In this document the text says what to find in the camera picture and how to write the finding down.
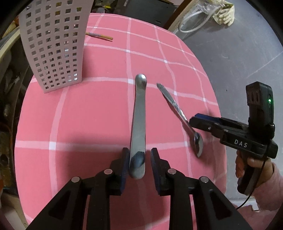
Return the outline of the person's right hand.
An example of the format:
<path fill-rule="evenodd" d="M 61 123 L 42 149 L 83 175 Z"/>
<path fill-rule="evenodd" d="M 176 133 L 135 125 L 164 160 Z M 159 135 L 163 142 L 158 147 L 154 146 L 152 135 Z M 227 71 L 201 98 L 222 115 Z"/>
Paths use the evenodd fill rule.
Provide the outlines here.
<path fill-rule="evenodd" d="M 236 177 L 237 178 L 242 178 L 244 176 L 246 164 L 248 164 L 252 168 L 258 168 L 258 169 L 262 168 L 264 161 L 254 159 L 251 157 L 248 157 L 245 160 L 244 154 L 239 150 L 236 152 L 236 154 L 237 154 L 237 157 L 235 160 L 235 164 L 236 164 Z M 273 171 L 274 169 L 273 169 L 272 161 L 270 158 L 268 158 L 264 164 L 264 167 L 262 169 L 262 172 L 261 172 L 261 175 L 260 175 L 260 178 L 258 180 L 256 187 L 259 187 L 263 183 L 267 182 L 273 175 Z"/>

